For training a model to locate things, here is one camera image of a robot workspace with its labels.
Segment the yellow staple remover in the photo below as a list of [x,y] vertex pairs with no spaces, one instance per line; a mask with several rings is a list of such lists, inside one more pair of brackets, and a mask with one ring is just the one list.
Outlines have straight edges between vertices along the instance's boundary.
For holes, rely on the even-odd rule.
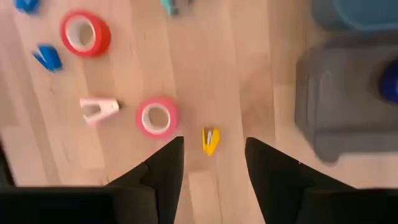
[[209,155],[213,155],[220,141],[220,131],[217,128],[203,128],[201,131],[203,150]]

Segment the pink tape roll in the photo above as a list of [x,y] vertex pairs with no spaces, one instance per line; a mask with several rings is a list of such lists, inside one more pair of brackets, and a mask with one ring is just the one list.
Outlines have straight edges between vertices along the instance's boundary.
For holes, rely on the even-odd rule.
[[[151,109],[160,109],[167,114],[168,121],[164,127],[157,127],[152,124],[149,118]],[[166,96],[151,98],[138,106],[136,113],[137,127],[151,138],[165,138],[174,132],[178,125],[178,109],[174,101]]]

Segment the red tape roll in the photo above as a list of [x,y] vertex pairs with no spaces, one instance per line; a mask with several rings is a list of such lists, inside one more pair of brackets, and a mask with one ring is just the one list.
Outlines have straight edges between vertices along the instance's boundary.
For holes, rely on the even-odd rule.
[[87,11],[69,12],[61,22],[63,44],[81,57],[103,54],[111,43],[111,31],[105,21]]
[[[167,124],[157,126],[150,118],[151,109],[163,111],[167,115]],[[137,127],[151,138],[166,138],[174,132],[178,125],[178,109],[172,99],[164,96],[155,97],[142,102],[136,113]]]

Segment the teal object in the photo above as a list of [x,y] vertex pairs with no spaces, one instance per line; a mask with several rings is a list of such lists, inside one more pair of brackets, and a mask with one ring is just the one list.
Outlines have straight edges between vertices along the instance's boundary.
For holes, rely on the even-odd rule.
[[174,0],[161,0],[162,6],[166,9],[167,14],[178,14],[178,8],[175,6]]
[[396,30],[397,0],[312,0],[315,21],[326,30]]

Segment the blue plastic piece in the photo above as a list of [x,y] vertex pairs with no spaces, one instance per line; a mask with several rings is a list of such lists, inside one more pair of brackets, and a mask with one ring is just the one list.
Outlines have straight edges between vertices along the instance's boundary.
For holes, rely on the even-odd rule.
[[384,71],[380,80],[380,93],[388,101],[398,103],[398,60]]
[[49,44],[39,44],[41,53],[32,53],[33,56],[49,71],[56,72],[62,69],[61,59],[55,47]]
[[166,9],[167,14],[175,15],[178,13],[178,9],[175,6],[174,0],[161,0],[162,6]]
[[395,30],[397,10],[397,0],[312,0],[315,21],[328,30]]
[[40,0],[15,0],[15,7],[28,14],[37,12]]

